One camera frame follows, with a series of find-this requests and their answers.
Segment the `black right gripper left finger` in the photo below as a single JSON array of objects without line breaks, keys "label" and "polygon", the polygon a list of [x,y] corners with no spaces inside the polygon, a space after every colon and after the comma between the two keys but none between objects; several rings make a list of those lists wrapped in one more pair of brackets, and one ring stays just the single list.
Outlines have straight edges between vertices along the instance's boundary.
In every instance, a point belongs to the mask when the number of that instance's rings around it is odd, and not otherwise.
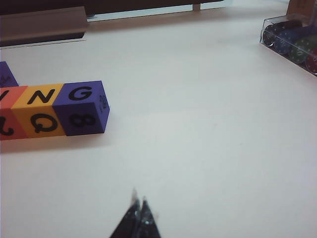
[{"label": "black right gripper left finger", "polygon": [[111,238],[135,238],[140,221],[141,203],[137,190],[132,190],[131,203],[119,224],[111,234]]}]

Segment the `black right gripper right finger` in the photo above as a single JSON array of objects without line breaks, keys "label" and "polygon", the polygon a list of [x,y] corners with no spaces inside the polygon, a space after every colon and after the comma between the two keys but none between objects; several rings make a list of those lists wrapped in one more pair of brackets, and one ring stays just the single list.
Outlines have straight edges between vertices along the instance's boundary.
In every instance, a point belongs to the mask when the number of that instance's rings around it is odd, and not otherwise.
[{"label": "black right gripper right finger", "polygon": [[148,200],[143,197],[138,226],[139,238],[161,238],[153,213],[150,209]]}]

